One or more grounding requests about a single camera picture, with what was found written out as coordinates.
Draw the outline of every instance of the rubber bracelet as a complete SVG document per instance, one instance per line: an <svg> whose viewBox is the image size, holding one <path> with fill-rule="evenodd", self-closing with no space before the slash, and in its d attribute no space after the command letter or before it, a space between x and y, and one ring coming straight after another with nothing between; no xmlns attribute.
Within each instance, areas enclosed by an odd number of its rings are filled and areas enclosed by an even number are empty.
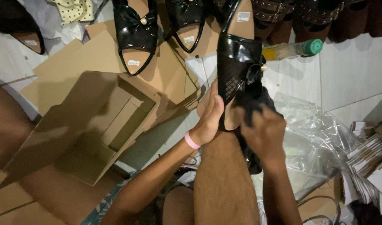
<svg viewBox="0 0 382 225"><path fill-rule="evenodd" d="M184 140L193 149L199 149L201 147L200 145L195 144L195 142L193 142L191 140L191 137L190 137L190 134L189 134L189 130L185 133Z"/></svg>

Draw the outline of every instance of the black high heel sandal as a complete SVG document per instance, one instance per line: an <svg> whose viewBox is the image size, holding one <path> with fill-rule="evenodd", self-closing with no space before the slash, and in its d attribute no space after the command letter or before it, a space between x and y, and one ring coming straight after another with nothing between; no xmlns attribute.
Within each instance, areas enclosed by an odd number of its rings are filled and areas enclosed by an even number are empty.
<svg viewBox="0 0 382 225"><path fill-rule="evenodd" d="M40 28L16 0L0 0L0 32L12 35L40 55L45 53Z"/></svg>
<svg viewBox="0 0 382 225"><path fill-rule="evenodd" d="M232 6L219 35L217 45L218 94L223 98L225 105L219 121L219 129L223 131L234 130L241 123L237 120L236 115L232 115L233 110L230 109L235 106L233 101L236 94L244 90L247 76L256 74L261 69L259 61L262 54L262 40L254 38L253 25L250 0L238 0Z"/></svg>
<svg viewBox="0 0 382 225"><path fill-rule="evenodd" d="M165 41L172 36L187 53L198 45L205 24L206 10L203 0L165 0L171 29Z"/></svg>
<svg viewBox="0 0 382 225"><path fill-rule="evenodd" d="M119 56L132 76L141 73L155 54L158 37L154 0L113 0Z"/></svg>

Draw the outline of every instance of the shoe insole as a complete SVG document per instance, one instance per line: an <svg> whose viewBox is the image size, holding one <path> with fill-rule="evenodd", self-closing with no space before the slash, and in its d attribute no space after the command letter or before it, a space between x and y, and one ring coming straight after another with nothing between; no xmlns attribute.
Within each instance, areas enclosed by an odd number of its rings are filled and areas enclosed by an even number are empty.
<svg viewBox="0 0 382 225"><path fill-rule="evenodd" d="M149 13L148 0L128 0L129 7L133 8L143 18ZM137 49L122 50L124 63L130 74L135 74L147 61L150 52L145 52Z"/></svg>
<svg viewBox="0 0 382 225"><path fill-rule="evenodd" d="M252 3L250 0L241 0L230 22L227 33L241 38L254 39L254 22ZM234 130L241 124L239 116L236 114L234 99L226 105L224 115L224 127L226 130Z"/></svg>
<svg viewBox="0 0 382 225"><path fill-rule="evenodd" d="M12 36L31 48L36 53L41 52L40 40L36 33L15 33L12 34Z"/></svg>
<svg viewBox="0 0 382 225"><path fill-rule="evenodd" d="M191 49L194 46L199 31L199 24L190 24L189 26L180 28L177 31L177 35L181 43L186 49Z"/></svg>

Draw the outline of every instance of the plastic bag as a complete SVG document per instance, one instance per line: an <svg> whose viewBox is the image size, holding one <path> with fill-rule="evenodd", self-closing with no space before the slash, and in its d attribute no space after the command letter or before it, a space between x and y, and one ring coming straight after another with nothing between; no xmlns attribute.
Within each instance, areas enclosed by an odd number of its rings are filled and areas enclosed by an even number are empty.
<svg viewBox="0 0 382 225"><path fill-rule="evenodd" d="M347 155L361 142L331 113L314 103L281 93L276 94L274 103L287 121L283 149L294 196L301 200L337 172L347 169ZM263 172L251 177L259 200L263 197Z"/></svg>

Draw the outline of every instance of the polka dot fabric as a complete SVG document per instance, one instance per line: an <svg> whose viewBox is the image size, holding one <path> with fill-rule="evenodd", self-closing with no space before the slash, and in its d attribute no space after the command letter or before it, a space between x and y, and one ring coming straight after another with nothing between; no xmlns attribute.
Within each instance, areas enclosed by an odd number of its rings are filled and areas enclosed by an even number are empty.
<svg viewBox="0 0 382 225"><path fill-rule="evenodd" d="M73 21L94 20L92 0L46 0L55 3L62 17L62 25Z"/></svg>

